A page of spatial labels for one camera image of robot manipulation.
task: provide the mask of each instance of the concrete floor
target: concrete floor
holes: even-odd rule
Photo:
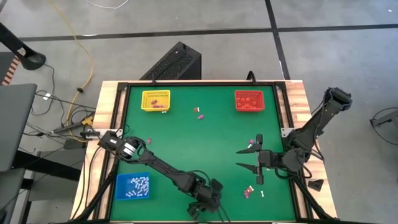
[[[271,27],[263,0],[130,0],[117,10],[100,9],[84,1],[54,1],[78,35]],[[123,2],[92,1],[112,6]],[[271,3],[278,27],[398,24],[396,1]],[[19,37],[70,35],[47,1],[10,0],[0,12],[0,21]],[[353,94],[352,108],[339,114],[320,137],[339,217],[395,223],[398,148],[379,139],[369,119],[383,108],[398,105],[398,29],[286,32],[280,33],[280,39],[290,77],[304,80],[311,108],[319,104],[329,86],[339,86]],[[95,106],[103,80],[140,78],[178,41],[202,53],[203,79],[245,78],[249,70],[259,79],[283,79],[272,33],[84,40],[82,44],[95,63],[95,77],[78,102]],[[71,100],[75,88],[89,75],[84,51],[69,40],[26,44],[45,54],[47,63],[55,68],[55,95]],[[7,49],[0,46],[0,51]],[[12,84],[36,83],[38,89],[50,91],[50,75],[47,67],[27,71],[19,66]],[[40,110],[47,104],[37,97],[34,108]],[[53,129],[59,126],[61,113],[60,104],[54,103],[48,114],[30,116],[29,121]],[[397,139],[392,126],[382,127],[381,133],[391,141]],[[51,151],[59,144],[48,139],[23,138],[21,146]],[[62,195],[34,202],[28,221],[65,222],[73,197]],[[56,215],[49,216],[49,211]]]

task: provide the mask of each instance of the blue bin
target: blue bin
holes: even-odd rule
[[[149,172],[119,174],[116,177],[116,200],[149,198]]]

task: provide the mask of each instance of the green mat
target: green mat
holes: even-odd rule
[[[170,111],[141,110],[144,90],[170,90]],[[266,109],[258,113],[237,112],[235,90],[262,90]],[[194,107],[199,107],[200,112],[195,113]],[[200,114],[205,118],[197,119]],[[231,220],[295,219],[287,180],[280,180],[273,171],[264,169],[264,185],[257,185],[255,175],[235,164],[256,164],[257,154],[235,152],[247,148],[247,141],[254,139],[257,133],[263,134],[264,149],[283,150],[272,87],[134,86],[129,96],[126,124],[130,127],[127,135],[151,138],[148,149],[171,166],[185,171],[199,169],[220,181],[224,185],[221,203]],[[178,191],[168,178],[148,166],[124,162],[119,164],[118,174],[144,171],[150,172],[150,198],[114,200],[111,220],[192,221],[187,208],[194,200]],[[254,192],[245,198],[244,190],[250,185]],[[217,213],[210,212],[202,213],[199,219],[220,220]]]

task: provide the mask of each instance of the black frame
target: black frame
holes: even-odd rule
[[[115,127],[116,117],[118,115],[118,108],[119,108],[120,101],[121,101],[120,96],[121,96],[121,92],[126,88],[127,88],[126,96],[124,98],[124,106],[123,106],[122,118],[121,118],[121,128],[122,127],[124,128],[124,126],[126,125],[125,121],[126,121],[126,116],[127,116],[127,107],[129,104],[130,91],[131,91],[131,88],[133,88],[134,86],[253,86],[253,85],[254,86],[271,86],[272,87],[272,91],[274,94],[275,108],[277,110],[280,128],[294,128],[293,118],[292,118],[292,113],[290,110],[290,104],[289,104],[289,99],[287,96],[287,89],[286,89],[285,82],[284,81],[275,81],[275,82],[259,81],[258,82],[254,78],[254,76],[251,76],[251,73],[249,73],[248,79],[252,79],[252,81],[251,82],[196,82],[196,81],[190,82],[190,81],[187,81],[187,82],[167,82],[167,83],[166,82],[119,83],[118,89],[116,92],[115,104],[114,104],[114,108],[113,108],[110,128],[113,128],[113,129],[116,128]],[[286,115],[287,115],[287,122],[289,124],[289,127],[284,127],[282,112],[281,112],[281,108],[280,108],[280,104],[279,104],[279,96],[277,94],[278,90],[280,90],[282,92],[282,96],[284,99],[284,106],[285,106]],[[106,152],[105,157],[104,157],[103,166],[102,166],[101,178],[99,180],[99,185],[102,185],[105,180],[106,171],[109,166],[109,162],[108,162],[109,157],[110,157],[110,153]],[[117,159],[114,160],[114,163],[116,163],[117,166],[119,165],[119,161]],[[303,176],[303,171],[300,170],[300,172],[298,174]],[[302,178],[302,181],[304,182],[305,186],[307,186],[304,178]],[[115,185],[116,185],[116,181],[113,181],[113,183],[109,186],[109,195],[108,195],[108,202],[106,204],[106,214],[105,214],[106,220],[110,220],[111,209],[112,209],[112,205],[113,205],[113,197],[114,197],[113,189],[115,188]],[[290,194],[291,194],[292,201],[293,201],[295,219],[299,220],[302,217],[300,216],[300,206],[298,203],[297,191],[295,189],[293,180],[289,180],[289,187],[290,187]],[[307,218],[313,218],[312,209],[310,208],[310,205],[305,198],[304,198],[304,202],[305,202]],[[98,219],[100,206],[101,206],[101,203],[98,203],[94,210],[94,216],[93,216],[94,220]]]

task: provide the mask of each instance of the yellow cable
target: yellow cable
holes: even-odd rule
[[[57,5],[53,2],[53,0],[49,0],[49,2],[50,2],[50,4],[52,5],[52,7],[58,12],[58,14],[60,14],[60,16],[62,17],[62,19],[65,21],[65,23],[67,24],[67,26],[68,26],[70,32],[72,33],[73,38],[75,39],[76,43],[86,52],[87,57],[88,57],[88,59],[90,60],[90,76],[87,78],[86,82],[80,87],[81,89],[84,89],[84,87],[86,87],[87,84],[89,84],[89,82],[90,82],[91,79],[93,78],[93,73],[94,73],[94,61],[93,61],[93,58],[91,58],[91,55],[90,55],[90,53],[88,53],[88,50],[87,50],[87,49],[80,43],[80,41],[76,38],[75,31],[73,30],[72,26],[70,25],[69,20],[62,14],[62,12],[59,10],[59,8],[58,8]],[[80,93],[79,91],[76,92],[75,96],[74,96],[73,99],[72,99],[72,103],[74,103],[74,102],[76,101],[77,96],[79,95],[79,93]],[[71,113],[71,111],[72,111],[72,106],[73,106],[73,104],[71,104],[71,105],[69,106],[69,110],[68,110],[68,114],[67,114],[68,125],[70,125],[69,117],[70,117],[70,115],[71,115],[70,113]],[[75,140],[80,141],[80,142],[87,142],[87,140],[80,140],[80,139],[76,138],[76,137],[73,135],[73,133],[72,133],[71,130],[69,130],[69,133],[70,133],[70,135],[72,135],[72,137],[73,137]]]

